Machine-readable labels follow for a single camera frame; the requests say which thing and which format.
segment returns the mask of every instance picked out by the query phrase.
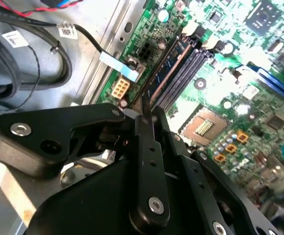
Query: screw hole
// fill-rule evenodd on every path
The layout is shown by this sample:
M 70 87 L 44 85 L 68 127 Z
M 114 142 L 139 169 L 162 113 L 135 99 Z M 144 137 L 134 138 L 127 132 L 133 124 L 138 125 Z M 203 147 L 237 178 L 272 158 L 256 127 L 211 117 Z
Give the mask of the screw hole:
M 259 235 L 267 235 L 262 228 L 257 227 L 256 229 L 257 229 L 257 232 L 259 233 Z
M 201 182 L 199 183 L 199 186 L 200 186 L 202 189 L 205 188 L 205 186 L 204 186 Z
M 217 227 L 217 230 L 219 231 L 219 233 L 223 234 L 223 229 L 220 227 Z
M 44 153 L 51 155 L 59 154 L 62 151 L 61 145 L 56 141 L 51 140 L 43 141 L 40 145 L 40 148 Z
M 21 132 L 21 131 L 26 131 L 26 128 L 24 126 L 17 126 L 17 131 Z
M 133 24 L 131 22 L 127 22 L 126 26 L 124 27 L 124 32 L 130 33 L 132 30 Z
M 158 202 L 153 202 L 153 205 L 154 205 L 157 209 L 160 208 L 160 204 L 159 204 Z
M 150 164 L 151 164 L 152 166 L 156 166 L 156 165 L 157 165 L 156 161 L 154 161 L 154 160 L 150 160 Z

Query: capacitor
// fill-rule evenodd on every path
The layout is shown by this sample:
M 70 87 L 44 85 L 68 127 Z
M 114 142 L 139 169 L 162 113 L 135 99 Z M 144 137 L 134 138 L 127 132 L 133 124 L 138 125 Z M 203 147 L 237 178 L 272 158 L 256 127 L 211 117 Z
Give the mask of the capacitor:
M 216 144 L 216 149 L 219 151 L 219 152 L 223 152 L 224 151 L 224 148 L 221 146 L 221 144 L 217 143 Z
M 158 47 L 159 47 L 159 49 L 161 49 L 161 50 L 166 49 L 167 43 L 168 43 L 167 39 L 165 39 L 163 37 L 159 38 L 159 40 L 158 40 Z
M 190 1 L 188 4 L 187 4 L 188 8 L 190 11 L 194 11 L 195 8 L 198 8 L 198 5 L 197 5 L 197 1 Z
M 236 159 L 234 159 L 234 158 L 232 158 L 231 160 L 230 160 L 230 162 L 231 162 L 231 164 L 233 165 L 233 166 L 238 166 L 240 163 L 236 160 Z
M 226 102 L 224 102 L 223 107 L 224 107 L 225 109 L 229 109 L 229 108 L 232 107 L 232 103 L 231 103 L 230 101 L 226 101 Z
M 224 139 L 225 139 L 225 141 L 226 141 L 227 143 L 233 143 L 233 140 L 232 140 L 231 136 L 229 136 L 229 135 L 226 135 L 226 136 L 224 137 Z
M 277 54 L 278 52 L 280 52 L 283 46 L 284 46 L 283 42 L 281 42 L 280 40 L 276 40 L 275 43 L 269 48 L 269 51 L 272 54 Z
M 238 135 L 237 135 L 234 131 L 229 131 L 228 134 L 229 134 L 229 136 L 231 136 L 232 139 L 234 139 L 234 140 L 236 140 L 237 137 L 238 137 Z
M 123 108 L 123 109 L 125 109 L 125 108 L 127 108 L 128 106 L 129 106 L 129 102 L 130 102 L 130 97 L 127 95 L 127 94 L 125 94 L 122 98 L 121 98 L 121 100 L 119 101 L 119 106 L 121 107 L 121 108 Z
M 228 143 L 225 140 L 220 140 L 219 142 L 223 148 L 226 148 L 228 146 Z
M 222 170 L 222 171 L 224 172 L 224 174 L 226 174 L 226 175 L 230 174 L 230 170 L 229 170 L 229 168 L 228 168 L 227 166 L 221 167 L 221 170 Z
M 222 50 L 223 54 L 231 54 L 234 50 L 234 46 L 232 43 L 227 43 L 224 46 L 224 49 Z
M 216 148 L 211 149 L 211 151 L 214 156 L 218 156 L 220 154 Z
M 242 150 L 240 151 L 240 153 L 241 153 L 244 157 L 246 157 L 246 158 L 248 158 L 248 159 L 250 159 L 250 157 L 251 157 L 251 153 L 250 153 L 246 148 L 242 148 Z
M 158 12 L 158 19 L 163 23 L 167 22 L 169 19 L 169 12 L 166 9 L 161 9 Z

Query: metal screw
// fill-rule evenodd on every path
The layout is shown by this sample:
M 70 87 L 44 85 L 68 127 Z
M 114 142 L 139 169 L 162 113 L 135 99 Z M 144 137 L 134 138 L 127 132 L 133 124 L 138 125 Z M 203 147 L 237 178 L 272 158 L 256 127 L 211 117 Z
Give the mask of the metal screw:
M 163 212 L 165 211 L 161 200 L 157 197 L 151 197 L 148 200 L 148 205 L 149 205 L 151 211 L 156 213 L 156 214 L 163 214 Z
M 25 123 L 12 124 L 10 131 L 16 136 L 28 136 L 32 132 L 31 127 L 29 127 L 29 125 Z
M 113 114 L 115 114 L 115 115 L 117 115 L 117 116 L 120 115 L 120 113 L 119 113 L 117 110 L 112 109 L 111 111 L 112 111 Z
M 157 122 L 158 118 L 156 116 L 152 116 L 152 121 Z
M 276 235 L 275 232 L 273 232 L 272 230 L 269 230 L 269 234 L 270 235 Z
M 148 124 L 148 121 L 146 120 L 146 118 L 142 117 L 142 121 L 143 121 L 145 124 Z
M 226 235 L 226 231 L 220 223 L 215 221 L 212 223 L 212 227 L 214 228 L 217 235 Z
M 197 84 L 199 87 L 203 87 L 204 86 L 204 83 L 202 81 L 198 82 Z
M 205 154 L 201 153 L 200 156 L 201 156 L 201 158 L 203 158 L 203 160 L 207 160 L 207 157 L 206 157 Z
M 177 141 L 180 141 L 181 140 L 181 137 L 177 134 L 174 135 L 174 138 L 177 140 Z

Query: white label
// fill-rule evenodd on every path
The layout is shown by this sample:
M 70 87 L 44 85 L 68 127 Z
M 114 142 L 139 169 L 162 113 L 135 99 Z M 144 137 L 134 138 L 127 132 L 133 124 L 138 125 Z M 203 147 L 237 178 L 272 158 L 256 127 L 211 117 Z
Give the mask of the white label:
M 29 45 L 26 39 L 24 39 L 24 37 L 17 30 L 4 33 L 2 37 L 6 39 L 13 48 L 26 47 Z
M 59 36 L 63 38 L 78 39 L 77 30 L 71 23 L 58 24 Z
M 255 95 L 258 94 L 260 90 L 253 86 L 253 85 L 250 85 L 244 92 L 243 92 L 243 96 L 249 100 L 251 100 L 252 98 L 255 97 Z

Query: black plastic arm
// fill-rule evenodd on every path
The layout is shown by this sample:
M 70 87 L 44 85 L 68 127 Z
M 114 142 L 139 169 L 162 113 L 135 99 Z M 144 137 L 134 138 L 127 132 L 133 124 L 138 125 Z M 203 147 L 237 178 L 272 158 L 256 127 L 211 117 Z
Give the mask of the black plastic arm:
M 114 105 L 97 104 L 49 109 L 0 116 L 0 162 L 32 177 L 52 178 L 67 161 L 76 161 L 84 149 L 99 152 L 95 147 L 106 126 L 119 126 L 125 115 Z M 19 123 L 19 131 L 29 126 L 30 134 L 18 136 L 11 130 Z

